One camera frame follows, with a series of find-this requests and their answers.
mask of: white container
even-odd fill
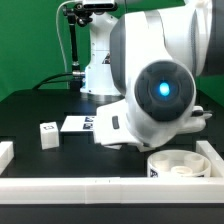
[[[164,150],[148,158],[148,177],[210,177],[210,161],[195,152]]]

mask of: white box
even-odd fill
[[[0,175],[14,157],[13,142],[4,141],[0,143]]]
[[[59,146],[59,134],[56,122],[40,124],[40,137],[42,149]]]

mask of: white tray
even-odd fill
[[[0,204],[224,203],[224,161],[207,141],[196,152],[212,163],[210,178],[0,179]]]

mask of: black cable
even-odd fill
[[[62,74],[57,74],[57,75],[50,76],[50,77],[42,80],[37,85],[35,85],[32,89],[33,90],[38,90],[40,86],[42,86],[43,84],[46,84],[49,80],[56,79],[56,78],[59,78],[59,77],[64,77],[64,76],[72,76],[72,73],[62,73]]]

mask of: blue light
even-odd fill
[[[159,85],[159,91],[162,96],[168,96],[170,94],[170,86],[166,82],[162,82]]]

